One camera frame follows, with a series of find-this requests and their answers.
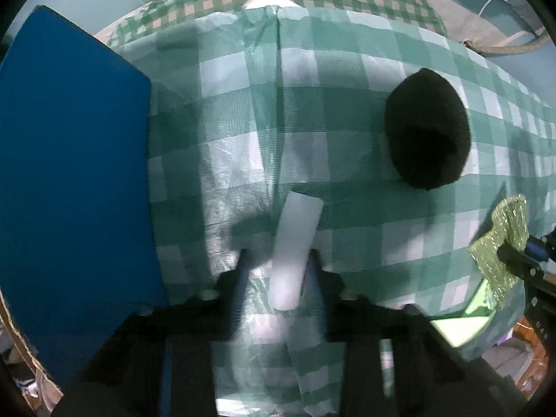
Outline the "white foam roll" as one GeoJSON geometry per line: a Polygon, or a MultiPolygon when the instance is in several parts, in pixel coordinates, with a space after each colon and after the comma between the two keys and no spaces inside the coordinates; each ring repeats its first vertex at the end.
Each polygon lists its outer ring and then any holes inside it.
{"type": "Polygon", "coordinates": [[[303,278],[323,200],[290,191],[279,218],[270,269],[269,303],[289,312],[301,301],[303,278]]]}

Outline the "green glitter scrub sponge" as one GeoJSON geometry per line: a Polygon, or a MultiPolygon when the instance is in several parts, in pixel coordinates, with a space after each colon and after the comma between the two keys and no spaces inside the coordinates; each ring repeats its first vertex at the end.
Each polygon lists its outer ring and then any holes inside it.
{"type": "Polygon", "coordinates": [[[495,303],[503,308],[517,276],[499,259],[501,247],[523,252],[529,239],[527,199],[518,194],[503,199],[491,212],[489,230],[472,242],[469,254],[488,282],[495,303]]]}

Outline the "blue cardboard box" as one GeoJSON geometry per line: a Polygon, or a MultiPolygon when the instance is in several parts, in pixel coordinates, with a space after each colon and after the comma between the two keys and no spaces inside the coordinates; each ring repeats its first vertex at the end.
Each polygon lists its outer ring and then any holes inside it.
{"type": "Polygon", "coordinates": [[[1,290],[68,388],[167,295],[149,211],[149,78],[48,7],[1,63],[1,290]]]}

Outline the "light green foam piece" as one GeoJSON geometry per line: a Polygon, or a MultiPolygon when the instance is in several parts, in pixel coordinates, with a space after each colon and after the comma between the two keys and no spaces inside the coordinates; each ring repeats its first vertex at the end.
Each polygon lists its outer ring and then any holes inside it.
{"type": "Polygon", "coordinates": [[[453,348],[459,348],[479,335],[496,311],[497,302],[491,286],[483,279],[462,315],[435,319],[431,324],[453,348]]]}

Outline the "black sock ball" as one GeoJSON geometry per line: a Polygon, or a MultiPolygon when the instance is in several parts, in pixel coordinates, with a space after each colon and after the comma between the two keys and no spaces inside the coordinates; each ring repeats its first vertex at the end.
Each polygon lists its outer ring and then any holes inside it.
{"type": "Polygon", "coordinates": [[[440,74],[422,68],[390,93],[384,131],[392,164],[409,186],[432,190],[461,177],[471,150],[468,117],[440,74]]]}

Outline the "teal checked plastic cloth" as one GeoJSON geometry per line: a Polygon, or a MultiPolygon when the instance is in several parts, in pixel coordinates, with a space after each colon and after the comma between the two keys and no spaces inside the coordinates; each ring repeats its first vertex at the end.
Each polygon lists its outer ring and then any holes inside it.
{"type": "Polygon", "coordinates": [[[314,245],[374,302],[463,312],[482,274],[468,245],[501,199],[555,222],[555,101],[414,25],[339,9],[214,13],[110,46],[152,81],[148,170],[156,252],[172,303],[258,254],[234,341],[213,348],[218,409],[322,416],[338,407],[343,349],[313,311],[270,307],[270,254],[290,191],[324,203],[314,245]],[[463,175],[417,191],[397,175],[384,104],[423,68],[446,78],[472,138],[463,175]]]}

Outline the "green beige checked cloth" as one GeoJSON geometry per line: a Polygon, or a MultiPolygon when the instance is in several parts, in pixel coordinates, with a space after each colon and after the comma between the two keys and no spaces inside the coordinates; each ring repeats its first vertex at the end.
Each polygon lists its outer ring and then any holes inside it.
{"type": "MultiPolygon", "coordinates": [[[[214,12],[238,12],[252,0],[153,0],[101,30],[96,38],[109,47],[214,12]]],[[[448,31],[429,0],[290,0],[302,7],[348,9],[403,21],[446,36],[448,31]]]]}

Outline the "white paper card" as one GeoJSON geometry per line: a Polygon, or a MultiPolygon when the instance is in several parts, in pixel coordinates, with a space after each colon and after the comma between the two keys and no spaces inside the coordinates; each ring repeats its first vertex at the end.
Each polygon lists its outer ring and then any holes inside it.
{"type": "Polygon", "coordinates": [[[244,5],[245,9],[261,9],[266,7],[296,8],[299,5],[291,0],[250,0],[244,5]]]}

